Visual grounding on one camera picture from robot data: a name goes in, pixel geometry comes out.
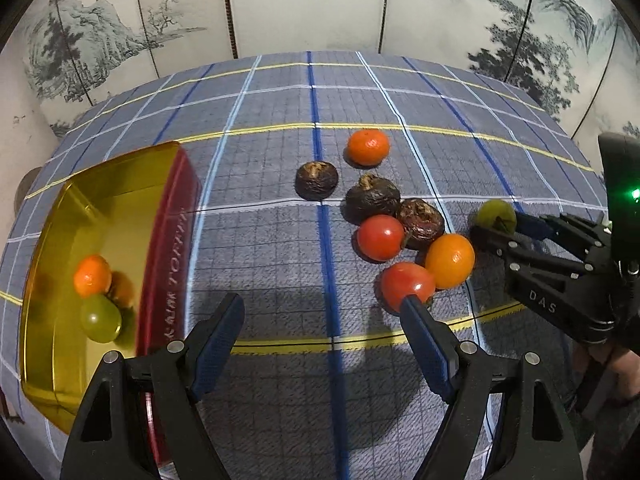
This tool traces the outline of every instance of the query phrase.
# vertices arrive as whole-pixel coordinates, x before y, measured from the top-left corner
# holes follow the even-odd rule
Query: orange fruit
[[[82,298],[104,294],[111,286],[111,269],[100,254],[87,256],[74,273],[74,288]]]
[[[444,234],[431,244],[424,268],[433,274],[436,288],[453,288],[464,282],[474,268],[476,253],[462,235]]]
[[[358,130],[347,142],[347,155],[360,166],[377,166],[389,154],[389,139],[380,130]]]

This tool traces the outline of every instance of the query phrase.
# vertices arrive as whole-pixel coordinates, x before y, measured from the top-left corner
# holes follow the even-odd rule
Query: metal screw
[[[118,353],[115,350],[108,351],[102,356],[102,360],[107,364],[114,363],[118,360]]]
[[[465,354],[475,354],[478,351],[476,343],[473,343],[471,341],[463,341],[462,343],[460,343],[460,349]]]
[[[538,354],[534,354],[533,352],[527,352],[524,355],[524,359],[530,365],[540,364],[540,356]]]
[[[180,341],[179,339],[176,339],[175,341],[171,341],[167,346],[166,349],[171,352],[172,354],[177,354],[179,352],[182,352],[182,350],[184,349],[184,343],[182,341]]]

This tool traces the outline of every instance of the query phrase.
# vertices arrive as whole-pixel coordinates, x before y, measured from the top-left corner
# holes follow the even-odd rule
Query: green tomato
[[[89,339],[97,343],[110,343],[120,335],[122,314],[106,296],[94,294],[82,302],[80,323]]]
[[[497,198],[488,200],[478,210],[476,225],[514,234],[516,232],[516,211],[513,205],[504,200]]]

